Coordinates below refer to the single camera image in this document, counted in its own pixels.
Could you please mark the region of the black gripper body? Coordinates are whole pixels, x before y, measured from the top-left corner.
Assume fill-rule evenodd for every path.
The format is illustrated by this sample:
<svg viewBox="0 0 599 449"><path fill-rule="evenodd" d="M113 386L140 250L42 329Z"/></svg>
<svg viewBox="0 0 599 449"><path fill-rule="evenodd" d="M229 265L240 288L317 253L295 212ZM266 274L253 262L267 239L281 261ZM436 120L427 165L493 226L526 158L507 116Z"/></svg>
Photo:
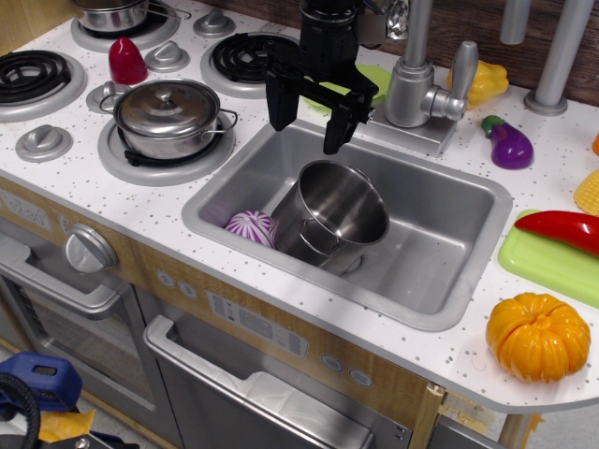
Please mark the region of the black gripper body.
<svg viewBox="0 0 599 449"><path fill-rule="evenodd" d="M267 44L267 72L291 78L299 96L313 100L342 101L322 89L328 82L347 89L347 100L373 101L378 88L356 66L358 19L367 9L378 11L371 1L302 1L298 46Z"/></svg>

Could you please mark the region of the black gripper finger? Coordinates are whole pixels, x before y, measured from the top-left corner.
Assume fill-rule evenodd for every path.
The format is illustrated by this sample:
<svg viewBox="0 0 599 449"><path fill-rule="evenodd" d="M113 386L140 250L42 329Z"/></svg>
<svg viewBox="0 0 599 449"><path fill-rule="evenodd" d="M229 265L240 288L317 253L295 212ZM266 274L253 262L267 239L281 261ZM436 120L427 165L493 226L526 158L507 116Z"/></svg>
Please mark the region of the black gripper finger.
<svg viewBox="0 0 599 449"><path fill-rule="evenodd" d="M341 102L323 100L322 103L331 109L323 152L333 155L352 138L359 123L367 123L370 120L373 113L372 100L354 101L350 98Z"/></svg>
<svg viewBox="0 0 599 449"><path fill-rule="evenodd" d="M289 77L267 72L266 95L270 125L282 131L297 119L300 94L296 82Z"/></svg>

